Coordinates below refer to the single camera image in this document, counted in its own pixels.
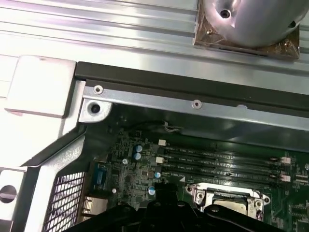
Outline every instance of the silver metal surface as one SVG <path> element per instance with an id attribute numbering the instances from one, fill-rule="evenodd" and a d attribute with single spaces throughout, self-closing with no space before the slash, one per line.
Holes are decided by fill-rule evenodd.
<path id="1" fill-rule="evenodd" d="M 16 67 L 17 58 L 0 55 L 0 98 L 5 98 L 9 92 L 11 80 Z"/>
<path id="2" fill-rule="evenodd" d="M 203 103 L 203 107 L 196 110 L 192 107 L 191 101 L 110 89 L 105 89 L 104 92 L 98 96 L 93 93 L 91 87 L 85 87 L 84 98 L 94 101 L 113 102 L 192 115 L 231 119 L 241 122 L 309 131 L 309 119 L 307 118 L 255 111 L 244 107 Z"/>
<path id="3" fill-rule="evenodd" d="M 308 0 L 203 0 L 206 18 L 226 39 L 246 47 L 269 46 L 295 30 Z"/>
<path id="4" fill-rule="evenodd" d="M 4 170 L 0 172 L 0 219 L 12 220 L 15 212 L 15 205 L 18 200 L 19 190 L 23 183 L 25 172 L 18 170 Z"/>
<path id="5" fill-rule="evenodd" d="M 7 96 L 5 109 L 64 118 L 76 62 L 21 56 Z"/>
<path id="6" fill-rule="evenodd" d="M 93 111 L 93 107 L 97 107 L 98 111 Z M 78 121 L 85 123 L 101 122 L 110 114 L 111 110 L 112 103 L 110 102 L 84 99 Z"/>
<path id="7" fill-rule="evenodd" d="M 300 59 L 286 62 L 194 48 L 196 10 L 197 0 L 3 0 L 0 43 L 6 46 L 0 54 L 88 61 L 309 94 L 308 16 L 300 27 Z"/>
<path id="8" fill-rule="evenodd" d="M 85 82 L 76 82 L 70 112 L 66 119 L 8 112 L 4 110 L 5 99 L 0 98 L 1 165 L 20 166 L 75 128 L 84 87 Z"/>
<path id="9" fill-rule="evenodd" d="M 209 205 L 218 204 L 254 219 L 263 217 L 264 206 L 268 205 L 271 201 L 268 196 L 253 189 L 209 183 L 189 185 L 186 187 L 186 192 L 192 195 L 194 203 L 200 205 L 201 212 L 204 212 L 204 209 Z M 218 195 L 228 197 L 231 200 L 222 201 L 220 198 L 216 198 Z M 235 198 L 245 199 L 246 203 L 233 200 Z"/>
<path id="10" fill-rule="evenodd" d="M 62 169 L 75 161 L 82 153 L 84 136 L 81 136 L 49 159 L 40 169 L 29 211 L 25 232 L 42 232 L 44 220 L 48 214 L 48 206 L 55 178 Z"/>

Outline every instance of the perforated metal panel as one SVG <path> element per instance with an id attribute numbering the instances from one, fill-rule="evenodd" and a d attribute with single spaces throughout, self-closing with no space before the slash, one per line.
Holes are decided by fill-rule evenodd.
<path id="1" fill-rule="evenodd" d="M 85 173 L 58 177 L 46 214 L 43 232 L 61 232 L 75 225 Z"/>

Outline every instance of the motherboard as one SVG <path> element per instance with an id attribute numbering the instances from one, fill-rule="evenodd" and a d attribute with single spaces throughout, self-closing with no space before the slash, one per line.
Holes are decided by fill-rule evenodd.
<path id="1" fill-rule="evenodd" d="M 136 209 L 157 182 L 201 211 L 220 204 L 287 232 L 309 231 L 309 154 L 142 131 L 122 131 L 92 164 L 89 196 Z"/>

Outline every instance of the standoff screw hole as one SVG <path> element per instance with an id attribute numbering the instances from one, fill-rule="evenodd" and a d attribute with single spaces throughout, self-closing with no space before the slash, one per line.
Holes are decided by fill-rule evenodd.
<path id="1" fill-rule="evenodd" d="M 194 108 L 194 109 L 200 109 L 200 108 L 202 108 L 202 102 L 200 101 L 200 100 L 194 100 L 193 102 L 192 102 L 192 107 Z"/>
<path id="2" fill-rule="evenodd" d="M 228 10 L 222 10 L 222 11 L 220 12 L 220 16 L 221 16 L 222 18 L 229 18 L 229 17 L 231 16 L 231 13 L 230 13 Z"/>
<path id="3" fill-rule="evenodd" d="M 93 104 L 91 106 L 91 112 L 94 114 L 97 114 L 98 112 L 100 112 L 101 107 L 98 104 Z"/>
<path id="4" fill-rule="evenodd" d="M 94 86 L 93 88 L 94 94 L 101 94 L 103 92 L 103 87 L 102 86 Z"/>

